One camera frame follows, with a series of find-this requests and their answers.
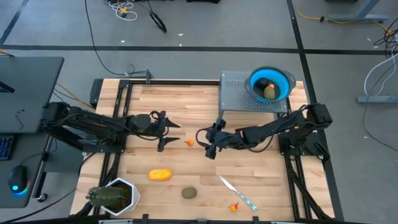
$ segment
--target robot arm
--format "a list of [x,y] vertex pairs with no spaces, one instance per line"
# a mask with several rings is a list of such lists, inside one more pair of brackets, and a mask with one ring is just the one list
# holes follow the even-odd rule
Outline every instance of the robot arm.
[[[150,114],[110,118],[83,110],[77,106],[69,106],[66,103],[49,103],[45,108],[42,121],[43,130],[46,133],[82,151],[87,148],[86,145],[90,148],[101,146],[102,150],[105,148],[103,146],[123,150],[126,136],[130,134],[148,141],[159,139],[158,151],[163,151],[168,142],[177,140],[177,138],[164,138],[169,128],[180,127],[171,122],[165,115],[165,111],[152,111]],[[90,140],[82,139],[64,129],[63,126],[92,134],[94,138]]]
[[[307,118],[303,115],[304,110],[307,110]],[[271,140],[268,145],[261,150],[253,150],[253,148],[264,142],[265,139],[270,136],[273,137],[275,134],[289,130],[289,136],[292,138],[292,141],[295,141],[294,144],[298,146],[300,144],[305,144],[306,137],[314,130],[325,129],[331,122],[332,119],[325,105],[303,105],[299,110],[271,123],[263,126],[239,128],[235,130],[235,133],[221,131],[225,127],[226,122],[224,120],[219,120],[214,123],[212,127],[200,130],[206,131],[206,139],[211,144],[200,142],[198,138],[197,142],[199,145],[205,147],[206,157],[210,159],[215,159],[217,147],[220,151],[224,148],[231,148],[262,152],[267,149]]]

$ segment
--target knife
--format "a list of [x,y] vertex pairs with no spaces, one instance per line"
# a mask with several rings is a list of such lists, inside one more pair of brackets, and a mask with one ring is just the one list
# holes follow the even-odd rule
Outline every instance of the knife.
[[238,190],[236,190],[236,188],[234,188],[223,176],[220,175],[220,179],[224,182],[224,184],[227,186],[227,188],[229,188],[230,190],[235,191],[239,196],[241,196],[241,198],[256,212],[258,209],[257,207],[251,203],[249,201],[249,199],[247,199],[245,196],[243,196],[243,194],[241,192],[239,192]]

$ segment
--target keyboard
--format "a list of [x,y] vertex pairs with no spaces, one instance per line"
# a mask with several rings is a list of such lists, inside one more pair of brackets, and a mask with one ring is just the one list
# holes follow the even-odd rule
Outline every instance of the keyboard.
[[13,134],[0,134],[0,161],[9,160],[14,150],[16,137]]

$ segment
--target wooden table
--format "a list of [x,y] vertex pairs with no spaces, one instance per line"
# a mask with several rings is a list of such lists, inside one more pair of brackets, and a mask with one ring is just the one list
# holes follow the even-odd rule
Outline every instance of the wooden table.
[[[112,116],[118,79],[105,79],[96,112]],[[292,91],[293,110],[307,103],[302,82]],[[118,218],[142,218],[149,214],[154,219],[185,220],[294,220],[284,157],[280,155],[277,138],[266,151],[256,154],[247,150],[225,149],[215,160],[205,157],[204,148],[195,143],[190,147],[184,141],[195,139],[200,128],[209,127],[218,116],[218,86],[206,85],[134,85],[129,114],[147,114],[152,110],[166,110],[171,121],[181,128],[171,128],[168,137],[181,140],[166,145],[157,152],[157,141],[145,141],[129,136],[121,156],[118,177],[138,188],[141,199],[134,211]],[[226,111],[223,117],[226,130],[262,125],[274,120],[272,113]],[[199,139],[205,141],[205,133]],[[267,140],[258,146],[262,148]],[[90,187],[98,185],[103,154],[96,154],[83,166],[70,213],[76,213],[87,202]],[[302,156],[307,189],[326,214],[333,217],[333,208],[321,160]],[[171,179],[158,182],[149,180],[152,169],[171,169]],[[223,175],[259,209],[254,212],[243,200],[220,181]],[[198,195],[193,199],[181,197],[181,190],[193,186]],[[304,217],[300,192],[296,189],[300,216]],[[237,212],[229,206],[239,202]]]

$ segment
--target cactus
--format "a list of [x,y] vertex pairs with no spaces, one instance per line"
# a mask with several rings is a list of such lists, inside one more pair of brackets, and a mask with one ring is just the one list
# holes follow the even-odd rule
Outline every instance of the cactus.
[[127,199],[124,196],[126,192],[117,187],[93,187],[88,191],[86,199],[93,206],[115,206]]

